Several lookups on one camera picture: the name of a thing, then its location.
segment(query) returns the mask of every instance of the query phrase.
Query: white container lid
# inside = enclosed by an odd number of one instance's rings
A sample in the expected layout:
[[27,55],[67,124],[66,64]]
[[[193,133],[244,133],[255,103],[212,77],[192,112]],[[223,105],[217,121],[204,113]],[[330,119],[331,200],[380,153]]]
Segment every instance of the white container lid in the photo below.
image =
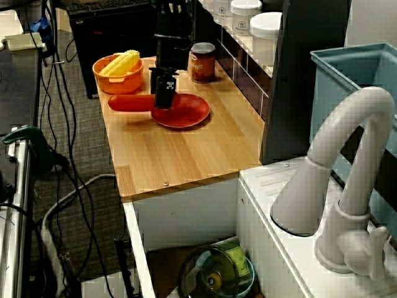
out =
[[260,0],[233,0],[230,4],[230,10],[233,14],[254,16],[262,10],[262,3]]
[[279,37],[281,16],[281,12],[257,14],[249,22],[250,33],[263,39],[277,39]]

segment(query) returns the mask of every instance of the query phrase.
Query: keyboard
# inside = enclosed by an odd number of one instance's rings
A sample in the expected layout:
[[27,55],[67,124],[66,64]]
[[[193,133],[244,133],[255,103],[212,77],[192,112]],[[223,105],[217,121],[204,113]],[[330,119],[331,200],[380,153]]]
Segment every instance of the keyboard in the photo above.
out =
[[70,4],[66,10],[70,16],[76,14],[109,14],[122,12],[125,9],[139,9],[140,6],[150,5],[150,0],[101,0],[97,2],[87,2],[84,4]]

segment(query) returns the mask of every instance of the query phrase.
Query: corn on the cob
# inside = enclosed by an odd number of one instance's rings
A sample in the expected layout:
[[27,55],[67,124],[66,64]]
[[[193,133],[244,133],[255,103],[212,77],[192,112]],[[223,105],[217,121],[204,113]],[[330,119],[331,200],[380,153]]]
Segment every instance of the corn on the cob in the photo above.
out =
[[139,52],[129,50],[119,55],[100,71],[102,76],[123,76],[131,70],[139,61]]

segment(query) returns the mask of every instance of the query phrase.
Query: jar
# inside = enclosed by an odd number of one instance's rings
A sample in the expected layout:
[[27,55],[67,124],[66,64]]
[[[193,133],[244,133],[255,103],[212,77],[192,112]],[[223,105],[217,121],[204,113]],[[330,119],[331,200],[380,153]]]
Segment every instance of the jar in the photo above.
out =
[[236,35],[251,35],[249,21],[262,10],[260,0],[233,0],[230,11],[233,14],[232,32]]
[[215,46],[212,43],[195,43],[190,49],[192,80],[196,83],[209,83],[215,79]]
[[281,12],[265,12],[249,22],[252,38],[252,55],[258,64],[273,66],[281,24]]
[[232,24],[233,14],[230,11],[231,0],[214,0],[213,1],[213,20],[219,25]]
[[208,11],[213,11],[213,0],[203,0],[203,7]]

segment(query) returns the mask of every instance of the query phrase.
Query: gray carpet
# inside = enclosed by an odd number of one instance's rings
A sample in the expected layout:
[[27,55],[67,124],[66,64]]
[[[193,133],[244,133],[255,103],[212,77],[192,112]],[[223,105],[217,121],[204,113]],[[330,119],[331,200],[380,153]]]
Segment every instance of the gray carpet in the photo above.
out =
[[[72,38],[72,34],[59,31],[58,48],[62,60],[65,59],[65,48]],[[72,43],[68,51],[68,58],[71,58],[75,52],[76,48],[74,43]],[[50,66],[46,68],[43,67],[43,76],[46,83],[48,81],[50,69]],[[77,133],[73,148],[73,156],[78,173],[84,181],[88,181],[98,174],[114,174],[99,100],[90,100],[86,96],[78,56],[76,56],[71,63],[65,62],[64,70],[69,93],[76,109]],[[50,118],[58,141],[56,150],[58,153],[69,157],[66,121],[55,82],[55,74],[53,73],[50,87],[48,88],[48,92],[51,96]],[[62,96],[68,111],[69,122],[72,126],[73,118],[71,108],[64,90]],[[45,90],[42,87],[40,92],[39,113],[41,112],[44,98]],[[47,107],[48,98],[45,103],[42,130],[46,136],[47,142],[54,147],[55,141],[48,123]],[[58,181],[54,171],[37,178],[35,188],[40,196],[40,200],[34,207],[34,219],[36,221],[42,219],[47,210],[56,203],[57,184]],[[73,189],[74,187],[67,175],[61,172],[59,198],[62,198]],[[99,243],[100,253],[102,254],[107,273],[114,273],[119,271],[119,265],[114,248],[113,236],[116,234],[128,235],[127,228],[125,227],[123,207],[118,196],[118,189],[114,180],[106,179],[90,185],[89,190],[94,201],[94,233]],[[88,196],[84,191],[82,194],[87,217],[91,220],[91,208]],[[83,213],[78,198],[72,205],[60,212],[59,223],[62,232],[61,253],[68,252],[74,268],[78,270],[86,257],[90,235],[84,223]],[[50,227],[55,242],[59,243],[60,233],[56,224],[56,216],[52,218]],[[38,259],[38,253],[35,249],[35,239],[32,241],[32,264],[35,264]],[[131,256],[128,258],[128,262],[131,266]],[[81,279],[94,279],[99,276],[103,276],[103,270],[100,266],[95,246],[93,246],[88,264],[81,274]]]

